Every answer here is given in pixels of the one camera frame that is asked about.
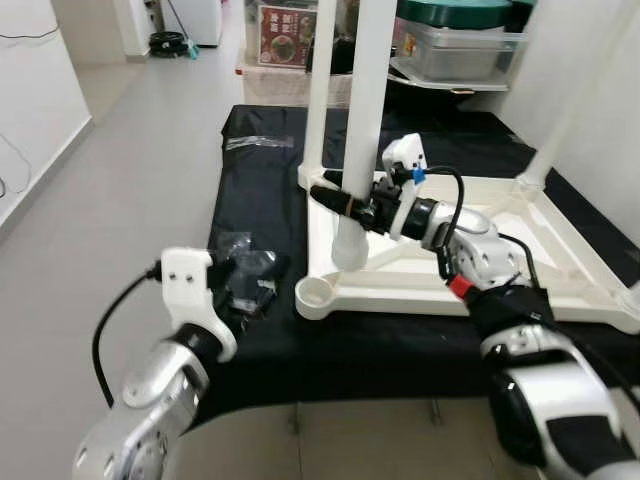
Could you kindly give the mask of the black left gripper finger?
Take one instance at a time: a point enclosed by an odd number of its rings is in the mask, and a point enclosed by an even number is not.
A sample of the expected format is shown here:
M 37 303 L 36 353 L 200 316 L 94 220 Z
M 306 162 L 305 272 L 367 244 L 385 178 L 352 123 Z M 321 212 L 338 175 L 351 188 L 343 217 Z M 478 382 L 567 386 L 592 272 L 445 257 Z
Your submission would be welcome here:
M 214 244 L 215 265 L 224 269 L 251 269 L 257 265 L 253 237 L 248 232 L 220 232 Z
M 248 252 L 248 306 L 269 306 L 278 297 L 279 282 L 291 259 L 273 251 Z

